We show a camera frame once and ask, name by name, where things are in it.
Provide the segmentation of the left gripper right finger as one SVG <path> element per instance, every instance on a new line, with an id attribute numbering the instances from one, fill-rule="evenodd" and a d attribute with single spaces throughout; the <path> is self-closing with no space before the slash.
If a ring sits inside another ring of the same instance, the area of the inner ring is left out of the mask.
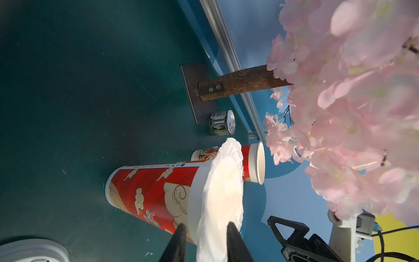
<path id="1" fill-rule="evenodd" d="M 233 222 L 229 222 L 227 226 L 227 256 L 228 262 L 254 262 Z"/>

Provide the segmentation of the tree metal base plate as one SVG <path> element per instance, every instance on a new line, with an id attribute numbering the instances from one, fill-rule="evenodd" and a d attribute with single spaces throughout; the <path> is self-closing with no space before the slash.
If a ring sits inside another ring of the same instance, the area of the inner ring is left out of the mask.
<path id="1" fill-rule="evenodd" d="M 205 63 L 196 63 L 180 65 L 180 69 L 194 121 L 196 124 L 206 122 L 216 110 L 214 101 L 204 102 L 198 95 L 199 82 L 210 79 L 208 67 Z"/>

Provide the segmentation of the pink cherry blossom tree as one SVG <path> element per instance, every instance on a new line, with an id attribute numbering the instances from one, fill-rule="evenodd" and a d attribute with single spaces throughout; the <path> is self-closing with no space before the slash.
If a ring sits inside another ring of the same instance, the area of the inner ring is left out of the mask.
<path id="1" fill-rule="evenodd" d="M 419 222 L 418 1 L 284 1 L 266 61 L 275 164 L 306 174 L 338 219 Z"/>

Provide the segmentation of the leak-proof paper sheet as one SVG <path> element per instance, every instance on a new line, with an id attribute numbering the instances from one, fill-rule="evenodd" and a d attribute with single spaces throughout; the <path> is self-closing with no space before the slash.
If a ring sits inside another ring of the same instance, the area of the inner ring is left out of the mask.
<path id="1" fill-rule="evenodd" d="M 197 262 L 228 260 L 227 231 L 243 220 L 243 154 L 241 144 L 228 138 L 219 148 L 206 179 L 202 214 L 197 226 Z"/>

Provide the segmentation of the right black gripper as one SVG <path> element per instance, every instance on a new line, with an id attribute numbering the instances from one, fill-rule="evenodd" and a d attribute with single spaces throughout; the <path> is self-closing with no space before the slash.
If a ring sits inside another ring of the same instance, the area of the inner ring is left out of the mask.
<path id="1" fill-rule="evenodd" d="M 305 235 L 309 232 L 309 228 L 304 223 L 275 216 L 270 216 L 267 223 L 281 244 L 281 253 L 287 262 L 342 261 L 336 252 L 320 236 L 313 234 L 309 239 L 306 239 Z M 283 238 L 277 228 L 277 224 L 294 229 L 288 239 Z"/>

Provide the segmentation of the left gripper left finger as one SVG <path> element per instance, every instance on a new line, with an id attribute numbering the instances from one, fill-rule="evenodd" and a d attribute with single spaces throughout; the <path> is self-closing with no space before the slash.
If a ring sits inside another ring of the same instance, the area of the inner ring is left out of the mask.
<path id="1" fill-rule="evenodd" d="M 181 223 L 169 241 L 159 262 L 185 262 L 187 244 L 187 227 Z"/>

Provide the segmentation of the aluminium frame bars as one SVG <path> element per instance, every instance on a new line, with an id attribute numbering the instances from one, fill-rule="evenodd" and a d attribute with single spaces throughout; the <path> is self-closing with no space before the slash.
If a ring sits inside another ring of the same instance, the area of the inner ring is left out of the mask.
<path id="1" fill-rule="evenodd" d="M 236 73 L 242 68 L 217 1 L 200 0 L 200 4 L 206 14 L 209 24 L 211 25 L 213 33 L 217 39 L 218 45 L 223 53 L 230 72 Z M 252 124 L 255 127 L 258 139 L 265 143 L 265 131 L 259 119 L 251 93 L 241 91 L 240 96 L 244 102 L 247 112 L 249 113 Z"/>

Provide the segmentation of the red paper cup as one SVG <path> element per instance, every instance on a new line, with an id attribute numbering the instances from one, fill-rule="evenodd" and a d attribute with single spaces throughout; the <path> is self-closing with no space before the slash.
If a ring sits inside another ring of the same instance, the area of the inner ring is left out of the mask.
<path id="1" fill-rule="evenodd" d="M 196 150 L 191 161 L 213 160 L 219 151 L 218 147 Z M 265 180 L 265 150 L 262 142 L 243 145 L 243 180 L 262 185 Z"/>
<path id="2" fill-rule="evenodd" d="M 106 199 L 170 234 L 184 224 L 187 240 L 195 244 L 210 169 L 209 160 L 120 167 L 106 182 Z"/>

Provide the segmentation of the left white cup lid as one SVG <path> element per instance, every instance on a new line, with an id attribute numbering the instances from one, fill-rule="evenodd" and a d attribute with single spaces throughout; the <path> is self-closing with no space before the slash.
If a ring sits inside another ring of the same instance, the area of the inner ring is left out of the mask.
<path id="1" fill-rule="evenodd" d="M 26 239 L 2 245 L 1 262 L 69 262 L 69 254 L 54 241 Z"/>

